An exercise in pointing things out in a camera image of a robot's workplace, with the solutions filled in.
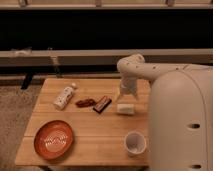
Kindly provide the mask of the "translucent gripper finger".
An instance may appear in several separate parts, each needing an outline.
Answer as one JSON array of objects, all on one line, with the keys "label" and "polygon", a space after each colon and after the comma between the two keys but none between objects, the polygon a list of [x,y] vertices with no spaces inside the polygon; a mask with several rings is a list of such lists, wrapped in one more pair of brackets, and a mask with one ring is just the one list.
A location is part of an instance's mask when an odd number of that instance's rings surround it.
[{"label": "translucent gripper finger", "polygon": [[123,94],[122,93],[120,93],[120,92],[118,92],[117,94],[116,94],[116,100],[119,100],[119,99],[121,99],[122,98],[122,96],[123,96]]},{"label": "translucent gripper finger", "polygon": [[139,100],[139,96],[137,93],[133,93],[133,97],[136,99],[136,100]]}]

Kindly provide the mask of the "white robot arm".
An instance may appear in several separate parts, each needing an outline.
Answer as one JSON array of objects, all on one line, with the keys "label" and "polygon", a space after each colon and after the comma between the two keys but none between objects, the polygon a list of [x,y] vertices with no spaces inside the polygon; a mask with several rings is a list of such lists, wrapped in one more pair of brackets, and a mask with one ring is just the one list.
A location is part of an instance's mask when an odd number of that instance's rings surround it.
[{"label": "white robot arm", "polygon": [[150,171],[213,171],[213,66],[148,63],[140,54],[117,62],[120,94],[137,97],[150,82]]}]

